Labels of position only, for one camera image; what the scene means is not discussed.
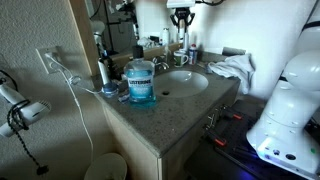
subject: towel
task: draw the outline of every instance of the towel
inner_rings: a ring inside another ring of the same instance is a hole
[[[208,69],[226,78],[238,77],[241,80],[242,93],[248,94],[251,76],[254,72],[250,63],[250,55],[236,55],[226,58],[223,62],[210,62]]]

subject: faucet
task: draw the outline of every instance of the faucet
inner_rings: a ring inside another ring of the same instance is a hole
[[[164,70],[169,68],[169,65],[165,62],[165,59],[162,58],[161,56],[156,56],[152,59],[152,62],[155,65],[155,71],[160,70],[163,68]]]

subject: blue mouthwash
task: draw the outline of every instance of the blue mouthwash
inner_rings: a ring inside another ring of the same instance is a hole
[[[156,102],[153,89],[154,64],[144,60],[142,46],[133,46],[132,51],[133,61],[124,67],[124,73],[128,78],[129,101],[138,107],[153,106]]]

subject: white sink basin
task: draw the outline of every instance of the white sink basin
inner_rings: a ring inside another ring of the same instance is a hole
[[[193,96],[207,86],[207,78],[192,71],[170,71],[154,78],[154,91],[156,95],[163,97]]]

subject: power outlet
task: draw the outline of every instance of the power outlet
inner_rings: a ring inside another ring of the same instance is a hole
[[[50,67],[50,64],[53,61],[45,56],[46,53],[49,53],[49,52],[54,53],[56,55],[55,56],[56,60],[58,62],[61,62],[60,56],[59,56],[59,52],[58,52],[58,48],[56,46],[48,47],[48,48],[38,48],[36,50],[37,50],[37,53],[39,55],[40,60],[42,61],[42,64],[43,64],[44,68],[47,71],[47,74],[52,74],[52,73],[59,72],[58,70],[52,69]]]

